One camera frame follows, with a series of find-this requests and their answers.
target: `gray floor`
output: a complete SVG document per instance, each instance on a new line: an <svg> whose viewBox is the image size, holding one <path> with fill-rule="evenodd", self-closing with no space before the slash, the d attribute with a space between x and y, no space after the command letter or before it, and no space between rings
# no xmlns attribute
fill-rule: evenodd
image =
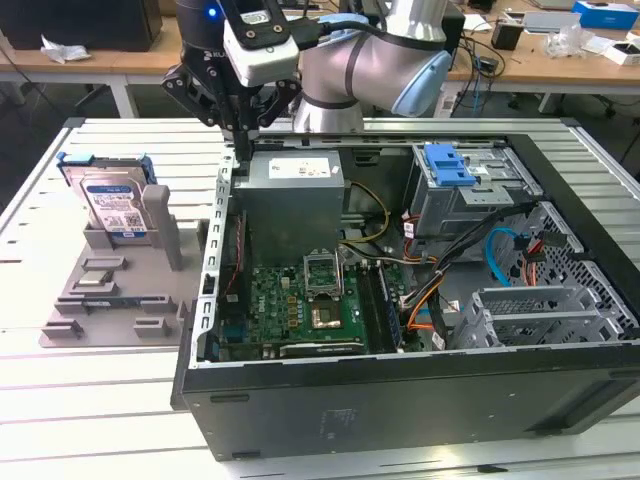
<svg viewBox="0 0 640 480"><path fill-rule="evenodd" d="M65 116L74 115L74 104L84 95L81 85L51 84L45 87L46 95ZM144 117L184 117L182 108L167 97L160 87L141 86L134 90L140 115ZM518 95L519 108L508 106L511 95L492 94L484 108L483 117L540 117L537 111L539 99L530 94ZM615 98L620 103L631 103L635 98ZM472 99L465 99L467 105ZM576 118L586 130L619 159L640 126L633 125L633 118L640 118L640 104L633 107L615 107L617 114L607 119L601 102L590 96L567 96L563 102L562 116ZM456 117L470 117L472 110L459 108ZM115 104L109 92L86 108L86 116L116 118ZM25 105L8 108L0 118L0 210L10 201L16 190L49 146L64 118L54 111L32 90ZM635 174L640 167L640 142L628 155L625 167Z"/></svg>

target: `green circuit board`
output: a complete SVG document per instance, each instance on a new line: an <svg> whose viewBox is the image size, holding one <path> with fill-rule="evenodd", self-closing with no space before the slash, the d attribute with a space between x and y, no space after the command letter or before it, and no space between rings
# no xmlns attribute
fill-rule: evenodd
<svg viewBox="0 0 640 480"><path fill-rule="evenodd" d="M332 269L313 268L313 285L331 285ZM397 266L385 271L392 298L405 290L402 271ZM251 306L245 341L358 342L367 348L361 315L356 270L343 269L343 295L338 301L328 297L310 300L305 292L303 266L256 268L251 280Z"/></svg>

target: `hard drive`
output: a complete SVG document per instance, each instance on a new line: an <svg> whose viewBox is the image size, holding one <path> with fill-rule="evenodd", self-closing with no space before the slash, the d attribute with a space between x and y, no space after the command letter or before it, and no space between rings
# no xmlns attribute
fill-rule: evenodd
<svg viewBox="0 0 640 480"><path fill-rule="evenodd" d="M142 203L145 187L156 183L149 157L98 158L61 152L57 158L67 184L89 207L90 228L125 238L144 237L155 229Z"/></svg>

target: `blue drive bracket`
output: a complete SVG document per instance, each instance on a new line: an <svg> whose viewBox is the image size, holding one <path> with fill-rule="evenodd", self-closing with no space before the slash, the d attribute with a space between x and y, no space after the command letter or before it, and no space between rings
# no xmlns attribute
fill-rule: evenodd
<svg viewBox="0 0 640 480"><path fill-rule="evenodd" d="M144 176L145 176L145 179L147 180L147 183L151 185L156 185L158 183L158 181L156 180L156 173L153 170L153 163L151 162L151 159L146 154L142 154L138 157L130 157L130 158L129 157L127 158L104 157L103 158L103 157L96 157L95 155L92 155L90 153L68 154L65 152L58 152L56 154L56 160L58 160L58 168L60 169L60 172L62 173L62 176L64 177L64 180L67 182L68 186L71 186L71 183L69 182L69 179L65 175L63 167L67 167L67 166L107 167L107 166L110 166L112 161L121 162L122 165L124 165L124 163L122 162L131 162L133 164L139 164L140 168L142 168L142 171L144 172Z"/></svg>
<svg viewBox="0 0 640 480"><path fill-rule="evenodd" d="M453 145L429 144L424 146L424 157L439 187L464 187L476 184L469 175L462 158Z"/></svg>

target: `blue hard drive label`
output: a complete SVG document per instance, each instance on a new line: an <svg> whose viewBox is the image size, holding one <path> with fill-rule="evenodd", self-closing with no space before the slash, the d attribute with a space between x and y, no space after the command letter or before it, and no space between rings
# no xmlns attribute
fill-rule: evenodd
<svg viewBox="0 0 640 480"><path fill-rule="evenodd" d="M148 230L138 207L139 197L128 185L87 185L91 208L104 229L122 237L144 236Z"/></svg>
<svg viewBox="0 0 640 480"><path fill-rule="evenodd" d="M146 235L145 232L114 232L112 234L114 237L121 238L142 238Z"/></svg>
<svg viewBox="0 0 640 480"><path fill-rule="evenodd" d="M87 187L89 193L132 193L133 190L128 185L90 185Z"/></svg>

